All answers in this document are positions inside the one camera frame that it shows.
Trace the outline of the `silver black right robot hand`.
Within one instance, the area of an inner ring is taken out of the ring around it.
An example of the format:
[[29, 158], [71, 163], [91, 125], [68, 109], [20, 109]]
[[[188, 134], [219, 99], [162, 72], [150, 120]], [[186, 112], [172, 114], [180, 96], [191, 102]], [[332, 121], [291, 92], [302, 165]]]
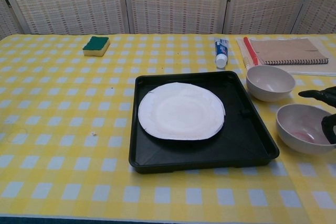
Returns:
[[[305, 90], [298, 93], [304, 98], [314, 98], [335, 108], [335, 87], [329, 87], [324, 90]], [[331, 144], [335, 144], [335, 114], [325, 116], [321, 121], [321, 127], [324, 135]]]

